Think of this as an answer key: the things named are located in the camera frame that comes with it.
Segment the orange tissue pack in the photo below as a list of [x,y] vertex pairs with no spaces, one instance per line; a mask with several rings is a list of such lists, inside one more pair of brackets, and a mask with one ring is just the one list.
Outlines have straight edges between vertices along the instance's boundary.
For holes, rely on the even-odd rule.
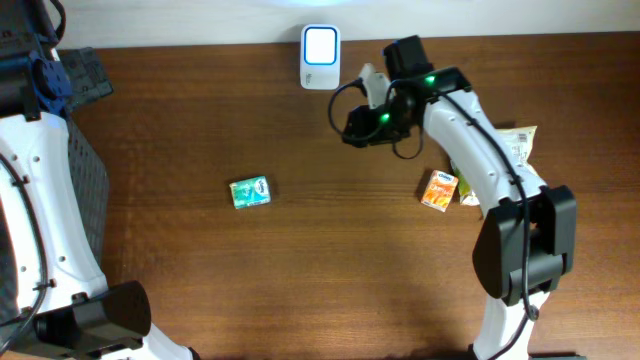
[[434,170],[421,197],[421,203],[445,212],[453,198],[458,182],[459,179],[457,177]]

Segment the teal tissue pack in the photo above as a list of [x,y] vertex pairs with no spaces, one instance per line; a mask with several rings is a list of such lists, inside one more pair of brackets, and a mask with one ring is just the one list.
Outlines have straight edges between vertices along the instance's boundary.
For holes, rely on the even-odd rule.
[[271,202],[271,193],[265,176],[233,182],[229,185],[236,209],[263,205]]

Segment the yellow snack bag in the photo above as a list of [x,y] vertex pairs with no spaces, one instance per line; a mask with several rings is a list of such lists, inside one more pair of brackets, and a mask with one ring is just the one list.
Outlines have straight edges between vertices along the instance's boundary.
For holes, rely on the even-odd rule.
[[503,141],[511,148],[514,156],[531,173],[538,176],[536,170],[529,164],[528,160],[533,150],[536,126],[519,127],[513,129],[498,129]]

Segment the green juice carton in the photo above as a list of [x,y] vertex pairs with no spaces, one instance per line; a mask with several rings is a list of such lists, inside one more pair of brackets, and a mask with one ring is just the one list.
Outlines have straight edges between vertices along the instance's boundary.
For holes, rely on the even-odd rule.
[[454,172],[454,175],[458,178],[458,194],[459,194],[459,202],[464,206],[479,206],[480,202],[475,192],[467,182],[466,178],[454,163],[453,160],[450,161],[451,168]]

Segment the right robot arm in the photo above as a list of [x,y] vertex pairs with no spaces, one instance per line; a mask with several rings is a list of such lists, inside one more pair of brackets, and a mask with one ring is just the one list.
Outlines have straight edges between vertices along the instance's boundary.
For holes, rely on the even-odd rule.
[[386,70],[365,64],[351,86],[366,97],[339,135],[354,147],[389,144],[413,127],[432,138],[475,192],[484,222],[472,254],[487,294],[481,330],[463,359],[528,359],[542,305],[574,265],[577,203],[518,159],[457,67],[437,69],[417,36],[383,51]]

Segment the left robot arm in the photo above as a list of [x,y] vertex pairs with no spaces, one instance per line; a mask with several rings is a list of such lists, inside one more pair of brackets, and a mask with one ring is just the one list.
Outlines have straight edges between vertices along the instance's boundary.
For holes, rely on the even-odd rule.
[[193,359],[137,281],[101,270],[109,178],[72,118],[112,85],[91,48],[58,53],[58,1],[1,4],[1,349],[47,359]]

